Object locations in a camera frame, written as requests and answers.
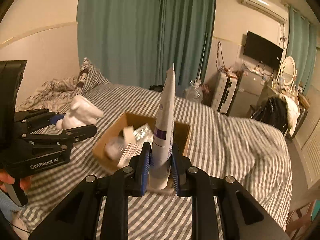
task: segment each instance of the white tube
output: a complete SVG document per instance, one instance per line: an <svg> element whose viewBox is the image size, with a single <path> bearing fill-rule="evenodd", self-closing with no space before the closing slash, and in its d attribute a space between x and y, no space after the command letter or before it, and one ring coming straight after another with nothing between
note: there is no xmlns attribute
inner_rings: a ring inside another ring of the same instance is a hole
<svg viewBox="0 0 320 240"><path fill-rule="evenodd" d="M174 65L167 70L159 109L156 127L151 148L151 161L149 170L149 185L154 189L164 189L170 174L170 156L173 141L174 120L174 91L175 77Z"/></svg>

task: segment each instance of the gray striped bedsheet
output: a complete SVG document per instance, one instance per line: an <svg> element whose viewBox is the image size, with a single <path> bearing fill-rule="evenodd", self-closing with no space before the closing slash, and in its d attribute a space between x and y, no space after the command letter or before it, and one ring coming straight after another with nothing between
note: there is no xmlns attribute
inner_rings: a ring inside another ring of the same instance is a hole
<svg viewBox="0 0 320 240"><path fill-rule="evenodd" d="M95 137L73 148L70 163L33 177L29 204L20 214L29 230L87 175L106 176L91 150L103 132L125 111L156 116L160 93L133 87L100 84L85 93L104 116L97 123ZM66 112L68 105L60 112ZM211 108L183 98L175 98L175 120L191 126L187 156L192 164L209 175L234 176L285 228L292 190L291 163L279 130L245 118L225 117ZM54 126L43 133L57 133ZM100 234L103 207L98 223ZM218 217L220 239L223 239ZM129 239L190 239L191 199L147 192L129 198Z"/></svg>

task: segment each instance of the bed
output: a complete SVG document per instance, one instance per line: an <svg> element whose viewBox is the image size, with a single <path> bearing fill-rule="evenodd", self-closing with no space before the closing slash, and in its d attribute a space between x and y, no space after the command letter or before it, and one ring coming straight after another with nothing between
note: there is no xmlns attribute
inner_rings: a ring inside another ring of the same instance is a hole
<svg viewBox="0 0 320 240"><path fill-rule="evenodd" d="M17 110L48 107L65 113L71 99L81 94L104 112L95 137L73 148L70 163L37 174L28 192L29 204L19 216L29 231L87 175L106 176L91 150L103 132L125 111L156 116L160 93L110 83L84 60L79 77L52 81L36 91ZM211 108L175 98L175 120L191 127L187 156L209 175L234 176L285 229L292 177L286 142L281 132L269 125L245 118L226 117ZM58 133L54 126L39 133ZM103 207L98 223L99 239ZM220 239L223 239L218 217ZM191 199L147 192L129 198L129 239L190 239Z"/></svg>

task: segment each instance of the cardboard box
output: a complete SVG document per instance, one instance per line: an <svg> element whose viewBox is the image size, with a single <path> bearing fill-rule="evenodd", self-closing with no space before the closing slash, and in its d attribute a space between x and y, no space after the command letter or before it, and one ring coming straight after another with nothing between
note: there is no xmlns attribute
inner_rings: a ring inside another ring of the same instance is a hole
<svg viewBox="0 0 320 240"><path fill-rule="evenodd" d="M101 136L92 149L93 156L98 160L101 166L110 174L119 168L117 163L110 160L104 154L106 143L113 137L118 137L122 133L122 129L127 126L133 126L136 130L144 124L148 124L154 131L156 119L149 116L141 116L131 113L123 113ZM173 142L179 147L182 155L186 155L190 141L190 126L187 124L174 122Z"/></svg>

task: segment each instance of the human hand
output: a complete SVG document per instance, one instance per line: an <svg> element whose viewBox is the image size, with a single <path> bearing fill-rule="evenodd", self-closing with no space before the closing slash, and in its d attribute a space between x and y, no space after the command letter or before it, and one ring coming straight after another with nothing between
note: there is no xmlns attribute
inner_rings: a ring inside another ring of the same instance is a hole
<svg viewBox="0 0 320 240"><path fill-rule="evenodd" d="M4 192L7 192L4 183L7 184L13 184L15 182L15 179L11 177L6 171L0 170L0 189L2 189ZM31 186L31 177L25 177L23 179L20 179L20 187L23 190L29 189Z"/></svg>

